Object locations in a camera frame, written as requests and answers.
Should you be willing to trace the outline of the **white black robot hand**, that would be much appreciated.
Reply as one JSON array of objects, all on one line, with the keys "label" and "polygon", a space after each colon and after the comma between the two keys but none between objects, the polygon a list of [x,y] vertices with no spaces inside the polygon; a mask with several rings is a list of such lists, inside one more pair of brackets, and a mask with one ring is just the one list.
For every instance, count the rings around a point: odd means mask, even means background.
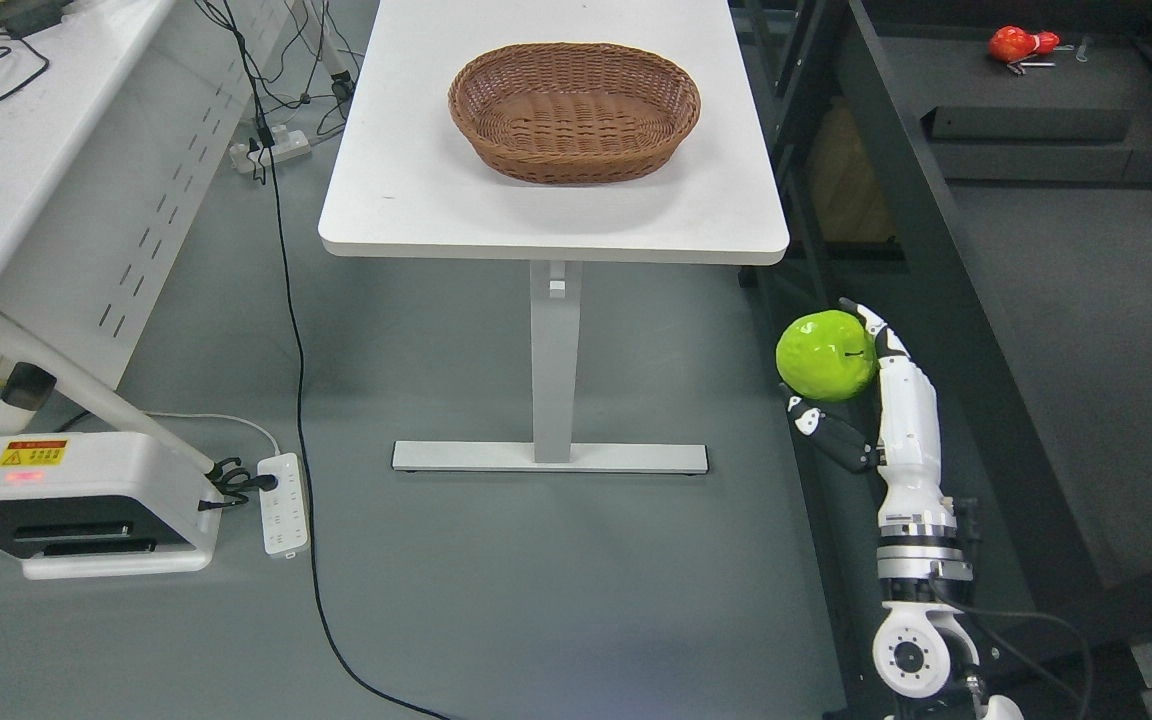
[{"label": "white black robot hand", "polygon": [[878,435],[867,441],[859,430],[795,389],[788,392],[786,406],[791,427],[852,473],[874,469],[881,475],[887,495],[877,520],[884,537],[955,536],[954,505],[940,487],[941,433],[933,384],[881,314],[852,300],[840,300],[838,305],[859,320],[876,346]]}]

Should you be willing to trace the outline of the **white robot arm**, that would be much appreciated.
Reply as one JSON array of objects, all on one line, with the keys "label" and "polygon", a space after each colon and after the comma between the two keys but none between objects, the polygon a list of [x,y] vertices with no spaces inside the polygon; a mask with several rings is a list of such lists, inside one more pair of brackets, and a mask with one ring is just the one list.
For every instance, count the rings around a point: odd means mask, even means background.
[{"label": "white robot arm", "polygon": [[977,644],[963,624],[973,566],[954,520],[929,511],[882,511],[877,575],[887,615],[872,642],[879,679],[908,700],[967,689],[978,719],[1020,719],[1018,703],[987,691]]}]

